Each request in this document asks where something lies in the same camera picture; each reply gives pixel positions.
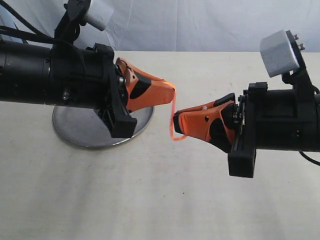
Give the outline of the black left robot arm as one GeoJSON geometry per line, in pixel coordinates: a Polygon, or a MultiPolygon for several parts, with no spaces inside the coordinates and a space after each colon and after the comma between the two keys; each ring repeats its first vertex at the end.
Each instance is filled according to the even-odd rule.
{"type": "Polygon", "coordinates": [[[13,41],[0,43],[0,99],[91,109],[112,138],[134,135],[132,113],[171,103],[175,87],[148,74],[107,45],[81,50],[47,48],[13,41]]]}

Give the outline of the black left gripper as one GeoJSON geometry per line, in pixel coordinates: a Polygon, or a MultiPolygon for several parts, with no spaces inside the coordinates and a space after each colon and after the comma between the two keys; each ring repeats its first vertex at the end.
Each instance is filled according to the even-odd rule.
{"type": "Polygon", "coordinates": [[[112,47],[100,43],[81,49],[78,54],[52,51],[48,102],[56,106],[92,109],[112,138],[131,138],[137,119],[131,117],[128,110],[135,112],[169,104],[174,99],[175,88],[125,58],[118,57],[115,64],[114,57],[112,47]],[[121,76],[128,92],[126,107],[122,100],[125,91],[119,86],[121,76]]]}

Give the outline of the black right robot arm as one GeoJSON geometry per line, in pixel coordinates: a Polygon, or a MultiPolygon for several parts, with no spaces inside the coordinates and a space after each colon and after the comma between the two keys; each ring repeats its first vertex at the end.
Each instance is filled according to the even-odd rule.
{"type": "Polygon", "coordinates": [[[251,83],[243,94],[178,110],[173,128],[227,154],[230,176],[252,178],[258,150],[318,152],[320,96],[313,89],[269,90],[251,83]]]}

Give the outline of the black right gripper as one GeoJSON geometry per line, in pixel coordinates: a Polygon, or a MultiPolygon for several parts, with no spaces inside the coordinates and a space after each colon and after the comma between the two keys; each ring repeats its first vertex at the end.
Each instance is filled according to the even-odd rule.
{"type": "Polygon", "coordinates": [[[233,177],[254,176],[258,150],[315,152],[314,85],[269,90],[266,82],[249,84],[242,95],[243,121],[237,135],[235,101],[232,92],[212,102],[178,110],[173,116],[174,131],[228,153],[228,172],[233,177]]]}

